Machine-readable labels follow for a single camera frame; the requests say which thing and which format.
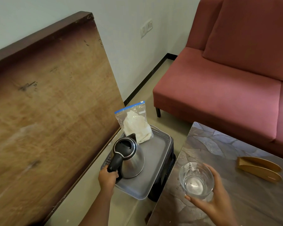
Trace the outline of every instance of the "table top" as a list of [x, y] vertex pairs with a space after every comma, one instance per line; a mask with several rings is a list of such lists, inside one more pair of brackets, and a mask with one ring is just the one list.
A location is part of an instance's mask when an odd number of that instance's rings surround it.
[[[147, 226], [214, 225], [184, 198], [178, 173], [188, 162], [204, 162], [219, 172], [239, 225], [283, 225], [283, 180], [273, 184], [237, 169], [237, 157], [242, 156], [260, 157], [283, 169], [283, 159], [194, 122]], [[283, 170], [279, 174], [283, 179]]]

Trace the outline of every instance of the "ziploc bag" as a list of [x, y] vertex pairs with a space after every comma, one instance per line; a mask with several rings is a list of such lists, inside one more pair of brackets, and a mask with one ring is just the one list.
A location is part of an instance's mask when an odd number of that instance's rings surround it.
[[152, 129], [147, 122], [144, 101], [120, 109], [114, 114], [125, 135], [135, 133], [138, 144], [153, 138]]

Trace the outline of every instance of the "electric kettle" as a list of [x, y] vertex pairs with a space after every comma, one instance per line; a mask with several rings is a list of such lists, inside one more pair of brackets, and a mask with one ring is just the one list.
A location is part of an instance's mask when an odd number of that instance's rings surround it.
[[133, 178], [144, 168], [144, 154], [140, 145], [136, 143], [135, 133], [116, 141], [112, 157], [107, 170], [118, 171], [117, 181], [121, 178]]

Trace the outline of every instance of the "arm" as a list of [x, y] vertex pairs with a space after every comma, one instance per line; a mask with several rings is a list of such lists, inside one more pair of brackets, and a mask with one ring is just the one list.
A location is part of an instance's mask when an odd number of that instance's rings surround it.
[[106, 165], [99, 173], [98, 179], [101, 186], [101, 191], [92, 203], [90, 209], [84, 216], [79, 226], [108, 226], [110, 201], [113, 195], [115, 180], [119, 175], [117, 172], [109, 173], [107, 171], [107, 167], [108, 165]]
[[210, 169], [215, 180], [213, 199], [206, 202], [190, 196], [185, 196], [185, 198], [204, 211], [216, 226], [238, 226], [230, 203], [230, 196], [222, 184], [219, 173], [213, 167], [205, 165]]

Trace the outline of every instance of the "gray plastic tray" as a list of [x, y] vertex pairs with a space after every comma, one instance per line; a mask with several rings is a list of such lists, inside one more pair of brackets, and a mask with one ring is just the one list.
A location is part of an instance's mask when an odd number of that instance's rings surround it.
[[[151, 128], [154, 137], [140, 144], [145, 159], [143, 170], [136, 177], [129, 179], [122, 178], [115, 185], [138, 200], [143, 200], [148, 196], [171, 146], [170, 135], [153, 125], [151, 125]], [[106, 164], [109, 164], [110, 161], [111, 152], [102, 164], [101, 169]]]

